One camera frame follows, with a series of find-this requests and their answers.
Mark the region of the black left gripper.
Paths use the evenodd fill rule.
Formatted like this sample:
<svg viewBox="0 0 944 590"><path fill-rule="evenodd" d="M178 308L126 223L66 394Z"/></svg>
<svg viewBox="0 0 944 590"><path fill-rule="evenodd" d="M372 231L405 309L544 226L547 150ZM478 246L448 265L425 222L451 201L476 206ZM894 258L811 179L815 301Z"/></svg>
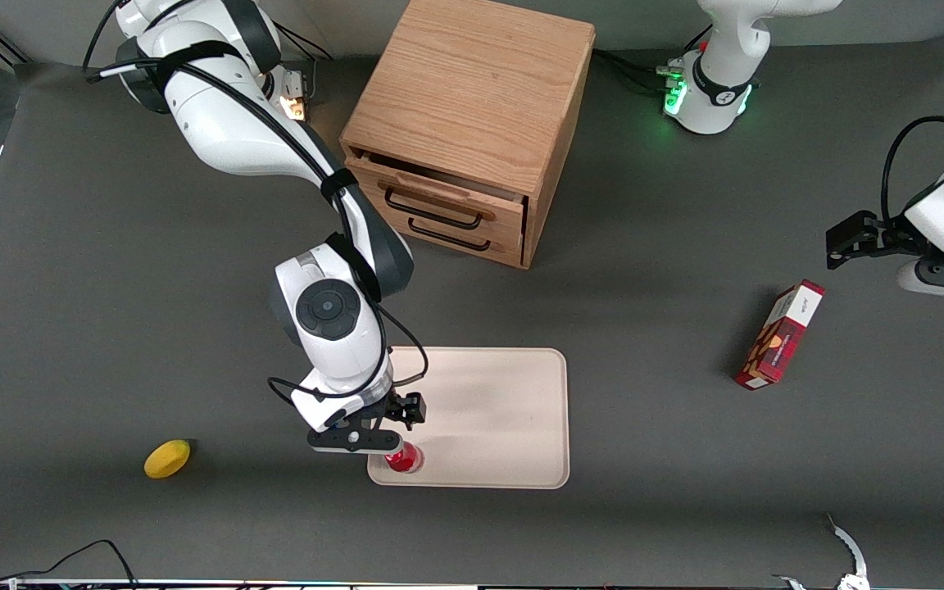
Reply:
<svg viewBox="0 0 944 590"><path fill-rule="evenodd" d="M925 256L932 244L905 214L878 218L857 211L825 231L825 266L835 271L851 259L892 255Z"/></svg>

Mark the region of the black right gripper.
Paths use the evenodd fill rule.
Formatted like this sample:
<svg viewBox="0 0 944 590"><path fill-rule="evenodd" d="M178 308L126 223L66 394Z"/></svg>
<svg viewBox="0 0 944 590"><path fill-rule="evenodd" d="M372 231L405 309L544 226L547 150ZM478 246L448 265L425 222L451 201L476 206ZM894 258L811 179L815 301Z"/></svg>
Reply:
<svg viewBox="0 0 944 590"><path fill-rule="evenodd" d="M382 399L364 406L353 414L353 423L361 429L381 429L381 423L390 420L404 424L408 432L413 426L424 423L424 399L422 393L406 395L389 392Z"/></svg>

